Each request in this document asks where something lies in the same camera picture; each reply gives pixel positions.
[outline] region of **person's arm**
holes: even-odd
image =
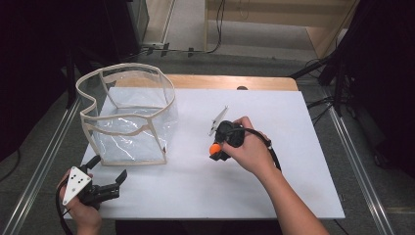
[[[69,175],[69,171],[61,180],[64,181],[65,178]],[[61,199],[65,195],[67,187],[64,186],[60,191]],[[70,216],[76,222],[76,234],[77,235],[98,235],[100,234],[102,218],[101,215],[92,207],[83,205],[77,197],[74,197],[67,204],[67,209],[69,210]]]
[[[254,129],[247,117],[241,117],[235,122],[245,128]],[[271,199],[284,234],[328,234],[322,223],[292,189],[282,172],[275,167],[268,149],[257,136],[246,132],[241,147],[233,148],[225,142],[222,150],[261,182]]]

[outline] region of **white board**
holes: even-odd
[[[211,121],[225,106],[225,119],[248,116],[272,140],[283,174],[317,217],[345,217],[300,92],[176,89],[176,99],[179,122],[167,164],[97,164],[90,170],[93,183],[103,186],[127,169],[120,197],[101,205],[103,218],[275,218],[268,195],[251,173],[232,159],[215,162],[208,157]],[[93,156],[89,146],[82,163]]]

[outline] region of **human hand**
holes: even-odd
[[[234,122],[241,124],[244,128],[254,129],[248,117],[241,117]],[[262,132],[259,133],[268,140],[266,135]],[[259,137],[247,131],[245,132],[244,144],[241,147],[233,148],[225,141],[222,150],[235,159],[244,169],[256,176],[275,169],[271,154],[265,144]]]
[[[61,182],[63,182],[67,178],[69,173],[70,173],[70,170],[68,170],[68,172],[64,175]],[[59,196],[61,200],[65,196],[66,190],[67,190],[67,186],[64,186],[59,192]],[[78,235],[99,234],[101,224],[102,224],[102,218],[96,209],[94,209],[93,207],[88,207],[88,206],[83,205],[79,201],[78,197],[74,197],[72,200],[70,200],[70,202],[67,204],[67,209],[69,210],[70,216],[76,222]]]

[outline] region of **wooden table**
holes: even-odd
[[[298,91],[296,81],[289,77],[194,74],[167,74],[166,76],[175,88],[237,89],[239,86],[245,86],[249,90]],[[116,82],[116,86],[140,86],[140,79],[121,79]]]

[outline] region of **clear plastic container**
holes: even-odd
[[[174,86],[158,68],[102,68],[80,78],[76,89],[83,131],[103,165],[166,164],[178,113]]]

